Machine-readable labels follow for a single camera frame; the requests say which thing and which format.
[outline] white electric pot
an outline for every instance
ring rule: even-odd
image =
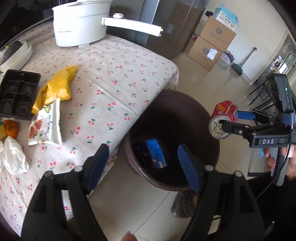
[[[127,28],[157,37],[163,29],[149,23],[124,19],[120,13],[109,16],[112,0],[77,0],[56,6],[54,34],[61,47],[85,47],[106,36],[107,26]]]

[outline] white tablecloth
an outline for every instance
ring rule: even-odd
[[[17,139],[30,167],[18,175],[5,169],[0,173],[0,211],[20,235],[27,207],[44,172],[63,173],[82,165],[101,143],[108,144],[113,152],[158,93],[164,87],[177,87],[179,73],[168,59],[115,36],[107,35],[85,48],[58,47],[52,22],[28,30],[18,40],[32,44],[33,55],[22,70],[41,74],[39,88],[64,67],[79,66],[70,84],[72,99],[61,102],[62,146],[28,146],[30,121],[17,121]],[[109,159],[102,177],[114,158]],[[63,197],[69,218],[72,210],[66,192]]]

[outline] pot lid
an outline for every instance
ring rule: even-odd
[[[53,7],[52,9],[61,8],[61,7],[70,7],[70,6],[77,6],[80,4],[91,4],[91,3],[106,3],[106,2],[113,2],[113,0],[77,0],[76,2],[70,2],[62,5],[58,5]]]

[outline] black plastic tray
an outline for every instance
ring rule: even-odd
[[[7,70],[0,85],[0,116],[31,119],[40,78],[38,73]]]

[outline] cardboard box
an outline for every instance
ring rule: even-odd
[[[209,16],[200,36],[217,47],[220,51],[225,52],[236,33],[227,28],[218,20]]]
[[[193,59],[208,71],[213,68],[221,55],[222,52],[218,48],[201,37],[197,37],[188,53],[189,58]]]
[[[223,5],[221,5],[220,8],[216,8],[213,18],[217,19],[231,30],[234,30],[239,24],[238,17]]]

